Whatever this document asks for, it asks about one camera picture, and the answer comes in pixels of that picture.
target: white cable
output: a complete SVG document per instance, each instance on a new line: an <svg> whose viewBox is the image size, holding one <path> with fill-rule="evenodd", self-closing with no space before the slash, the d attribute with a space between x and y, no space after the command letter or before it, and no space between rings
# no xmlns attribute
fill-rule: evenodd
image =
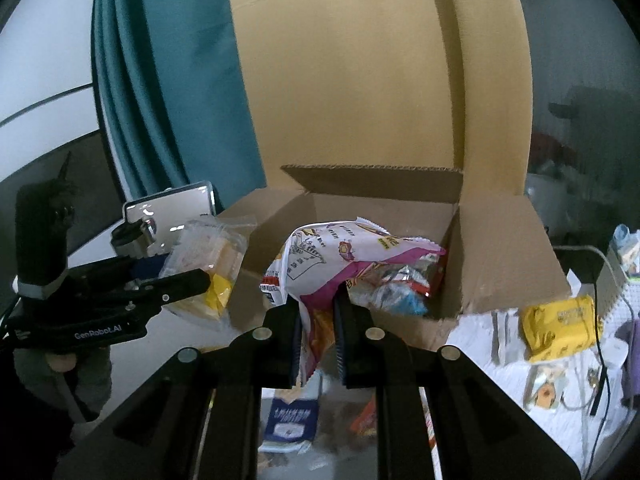
<svg viewBox="0 0 640 480"><path fill-rule="evenodd" d="M554 248L554 250L558 250L558 251L591 251L592 253L596 253L599 257L602 258L602 261L605 263L605 265L607 266L607 269L609 269L609 272L611 273L611 279L613 280L613 284L615 285L616 289L619 290L619 292L620 292L620 298L622 298L622 301L625 302L626 306L629 309L629 313L631 314L631 338L630 338L629 342L633 343L634 337L636 336L636 334L635 334L635 332L636 332L636 330L635 330L635 328L636 328L636 324L635 324L636 313L634 312L633 307L631 306L631 303L629 303L629 300L624 295L624 292L623 292L623 289L622 289L622 285L620 283L618 283L618 280L616 279L616 273L613 270L613 266L611 265L611 262L609 261L609 259L604 255L604 253L601 250L599 250L599 248L597 248L595 246L592 246L592 245L554 245L552 247ZM627 374L627 377L629 378L629 380L633 382L633 375L631 374L631 359L630 358L626 359L626 374ZM633 395L634 389L635 388L633 387L633 384L632 384L632 387L631 387L631 390L632 390L631 401L629 403L629 407L628 407L627 412L626 412L625 420L622 423L622 428L627 427L627 429L628 429L629 418L632 415L633 408L634 408L634 395ZM623 439L623 437L625 435L626 435L626 431L623 431L618 436L618 438L616 439L614 445L611 447L611 451L609 452L609 455L606 457L606 459L604 459L600 463L600 465L602 465L604 462L607 461L609 456L611 456L611 453L613 453L613 450L616 449L616 447L618 446L618 444L620 443L620 441Z"/></svg>

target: teal curtain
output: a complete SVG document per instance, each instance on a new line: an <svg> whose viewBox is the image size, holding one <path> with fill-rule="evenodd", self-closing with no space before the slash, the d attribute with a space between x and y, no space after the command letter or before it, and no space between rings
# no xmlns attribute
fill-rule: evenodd
<svg viewBox="0 0 640 480"><path fill-rule="evenodd" d="M135 197L209 180L230 205L265 186L229 0L94 0L93 43Z"/></svg>

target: purple object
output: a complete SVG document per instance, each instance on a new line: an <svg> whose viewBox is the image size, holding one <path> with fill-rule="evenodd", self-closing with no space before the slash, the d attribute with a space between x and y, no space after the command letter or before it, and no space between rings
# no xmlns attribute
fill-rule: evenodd
<svg viewBox="0 0 640 480"><path fill-rule="evenodd" d="M624 399L629 401L631 397L640 395L640 319L625 323L620 327L618 334L620 339L629 343L629 355L622 374Z"/></svg>

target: blue and white package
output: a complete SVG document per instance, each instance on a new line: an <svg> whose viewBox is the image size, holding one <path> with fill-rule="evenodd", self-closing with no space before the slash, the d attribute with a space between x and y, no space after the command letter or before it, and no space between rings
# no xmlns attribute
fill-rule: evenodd
<svg viewBox="0 0 640 480"><path fill-rule="evenodd" d="M305 452L311 446L318 428L318 397L321 384L321 373L316 371L297 399L287 402L278 397L276 391L264 429L264 439L258 451Z"/></svg>

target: cardboard box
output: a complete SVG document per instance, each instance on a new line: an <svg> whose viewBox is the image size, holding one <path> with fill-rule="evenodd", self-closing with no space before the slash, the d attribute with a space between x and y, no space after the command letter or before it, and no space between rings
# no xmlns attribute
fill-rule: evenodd
<svg viewBox="0 0 640 480"><path fill-rule="evenodd" d="M437 348L459 312L568 297L522 195L532 87L519 0L231 4L269 186L224 213L259 223L229 307L242 328L259 324L258 281L293 229L356 216L450 249L442 319L376 313L409 344Z"/></svg>

